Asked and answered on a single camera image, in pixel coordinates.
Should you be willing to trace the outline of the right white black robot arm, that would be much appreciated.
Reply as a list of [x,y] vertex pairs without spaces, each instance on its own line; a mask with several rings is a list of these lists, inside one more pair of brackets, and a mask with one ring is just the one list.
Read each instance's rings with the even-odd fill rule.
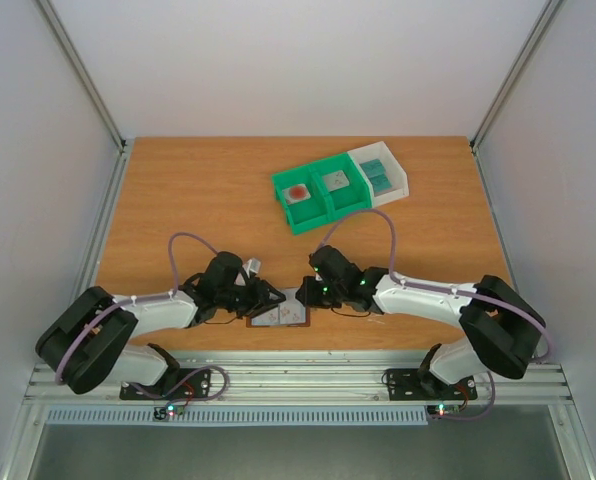
[[296,294],[307,308],[411,315],[462,331],[458,341],[431,347],[407,376],[388,380],[391,398],[443,400],[487,372],[520,380],[546,337],[545,321],[496,276],[447,284],[382,267],[362,270],[330,245],[317,249],[309,264],[314,273],[304,277]]

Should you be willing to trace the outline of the white card with red print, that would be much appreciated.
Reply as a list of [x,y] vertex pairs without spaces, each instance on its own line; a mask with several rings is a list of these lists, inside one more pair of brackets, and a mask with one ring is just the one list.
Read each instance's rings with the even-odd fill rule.
[[251,318],[254,327],[296,326],[308,323],[306,310],[300,304],[279,306],[263,315]]

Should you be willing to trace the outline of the aluminium frame post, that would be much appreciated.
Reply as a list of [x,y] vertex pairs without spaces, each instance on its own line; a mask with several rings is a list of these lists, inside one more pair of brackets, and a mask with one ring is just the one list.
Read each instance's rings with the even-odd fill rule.
[[91,77],[84,61],[82,60],[81,55],[79,54],[75,43],[71,39],[71,36],[69,35],[53,2],[50,0],[34,0],[33,4],[39,10],[39,13],[45,21],[49,31],[57,42],[80,84],[84,88],[89,100],[91,101],[110,138],[112,139],[112,142],[119,151],[123,151],[127,144],[127,140],[124,138],[115,120],[113,119],[112,114],[105,104],[99,89],[95,85],[93,78]]
[[480,146],[502,112],[503,107],[508,102],[524,71],[537,53],[564,4],[564,0],[548,0],[544,2],[518,54],[512,61],[502,84],[489,105],[484,118],[470,140],[470,148],[474,155],[478,153]]

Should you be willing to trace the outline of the green middle bin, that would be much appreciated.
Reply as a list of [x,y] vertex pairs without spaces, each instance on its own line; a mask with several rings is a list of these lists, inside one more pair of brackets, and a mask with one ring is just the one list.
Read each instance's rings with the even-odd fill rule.
[[[337,221],[354,211],[372,206],[369,188],[347,153],[317,160],[310,163],[309,167],[315,172],[316,179],[322,182],[329,222]],[[350,181],[350,186],[334,192],[328,192],[323,183],[322,176],[337,170],[343,170],[345,172]]]

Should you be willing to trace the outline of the right circuit board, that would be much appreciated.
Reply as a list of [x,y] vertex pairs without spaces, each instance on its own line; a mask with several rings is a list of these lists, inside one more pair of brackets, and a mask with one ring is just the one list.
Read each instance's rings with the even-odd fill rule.
[[465,409],[464,405],[448,405],[439,403],[427,406],[427,414],[430,418],[443,418],[459,415]]

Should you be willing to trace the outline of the grey card with red dot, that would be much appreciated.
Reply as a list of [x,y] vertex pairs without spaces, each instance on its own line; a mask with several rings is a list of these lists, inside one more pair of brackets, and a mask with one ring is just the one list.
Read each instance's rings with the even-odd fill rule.
[[308,187],[302,183],[284,189],[282,195],[287,205],[293,205],[311,199]]

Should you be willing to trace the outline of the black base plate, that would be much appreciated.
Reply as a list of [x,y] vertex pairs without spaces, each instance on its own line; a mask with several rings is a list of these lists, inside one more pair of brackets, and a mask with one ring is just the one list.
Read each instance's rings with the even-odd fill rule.
[[473,377],[446,384],[431,373],[418,369],[390,368],[383,372],[381,383],[387,388],[391,401],[471,401],[478,398]]
[[210,370],[194,372],[193,369],[180,368],[166,371],[153,385],[128,383],[120,388],[119,398],[124,401],[205,399],[209,396],[210,386]]

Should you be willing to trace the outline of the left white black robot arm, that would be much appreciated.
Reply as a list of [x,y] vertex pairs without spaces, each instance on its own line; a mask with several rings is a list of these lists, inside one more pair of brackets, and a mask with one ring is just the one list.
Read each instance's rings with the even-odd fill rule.
[[206,270],[165,293],[114,296],[100,286],[81,293],[41,334],[36,354],[54,371],[55,382],[82,395],[106,380],[125,382],[141,398],[171,399],[188,380],[163,347],[131,340],[165,329],[189,329],[223,310],[235,318],[266,313],[286,296],[237,255],[215,254]]

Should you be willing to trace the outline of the right aluminium frame post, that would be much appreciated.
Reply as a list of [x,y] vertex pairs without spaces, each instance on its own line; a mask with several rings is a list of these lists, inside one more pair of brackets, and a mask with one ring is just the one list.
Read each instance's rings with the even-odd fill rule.
[[524,71],[537,53],[564,4],[564,0],[548,0],[544,2],[518,54],[512,61],[502,84],[489,105],[484,118],[470,140],[470,148],[474,155],[478,153],[480,146],[502,112],[503,107],[508,102]]

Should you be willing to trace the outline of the green left bin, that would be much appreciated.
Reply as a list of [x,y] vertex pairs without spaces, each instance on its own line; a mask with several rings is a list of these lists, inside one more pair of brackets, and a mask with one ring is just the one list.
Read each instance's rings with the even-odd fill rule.
[[[289,169],[271,176],[276,200],[281,204],[286,222],[294,235],[300,235],[325,225],[327,203],[322,182],[308,166]],[[295,199],[290,192],[300,187],[306,194]]]

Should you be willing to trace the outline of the circuit board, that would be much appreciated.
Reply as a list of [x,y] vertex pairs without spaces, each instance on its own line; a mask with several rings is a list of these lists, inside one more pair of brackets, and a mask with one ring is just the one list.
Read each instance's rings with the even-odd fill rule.
[[448,405],[439,403],[427,406],[427,414],[430,418],[443,418],[459,415],[465,409],[464,405]]
[[163,407],[155,407],[153,409],[153,419],[155,421],[170,421],[175,417],[182,416],[185,413],[186,407],[184,405],[167,405]]

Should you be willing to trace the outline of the brown leather card holder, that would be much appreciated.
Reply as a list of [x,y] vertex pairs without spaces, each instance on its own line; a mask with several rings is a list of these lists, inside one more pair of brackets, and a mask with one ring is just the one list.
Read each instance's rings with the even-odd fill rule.
[[309,312],[297,299],[297,292],[297,288],[282,290],[286,299],[273,309],[258,316],[248,318],[246,326],[249,328],[309,327]]

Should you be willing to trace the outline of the left aluminium frame post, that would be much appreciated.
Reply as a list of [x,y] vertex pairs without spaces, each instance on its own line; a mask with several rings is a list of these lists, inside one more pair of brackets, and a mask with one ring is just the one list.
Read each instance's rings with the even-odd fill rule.
[[112,139],[112,142],[119,151],[123,151],[127,144],[127,140],[124,138],[115,120],[113,119],[112,114],[105,104],[99,89],[95,85],[93,78],[91,77],[84,61],[82,60],[81,55],[79,54],[75,43],[71,39],[71,36],[69,35],[53,2],[50,0],[34,0],[33,4],[39,10],[39,13],[45,21],[49,31],[57,42],[80,84],[84,88],[89,100],[91,101],[110,138]]

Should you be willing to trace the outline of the teal card in white bin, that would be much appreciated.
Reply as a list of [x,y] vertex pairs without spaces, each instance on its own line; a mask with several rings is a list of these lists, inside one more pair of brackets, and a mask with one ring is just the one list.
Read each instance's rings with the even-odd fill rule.
[[392,184],[385,174],[369,178],[369,181],[375,196],[382,195],[392,189]]

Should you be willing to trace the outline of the green bin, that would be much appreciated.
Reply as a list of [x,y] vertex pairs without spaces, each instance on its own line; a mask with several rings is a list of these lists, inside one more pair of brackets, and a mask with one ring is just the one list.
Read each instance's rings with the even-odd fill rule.
[[[354,211],[372,206],[369,188],[347,153],[317,160],[310,163],[309,167],[315,172],[316,179],[322,182],[329,222],[337,221]],[[328,192],[323,183],[322,176],[337,170],[343,170],[345,172],[350,181],[350,186],[334,192]]]
[[[300,235],[325,225],[327,203],[322,182],[308,166],[289,169],[271,176],[276,200],[281,204],[286,222],[294,235]],[[290,192],[300,187],[306,194],[295,199]]]

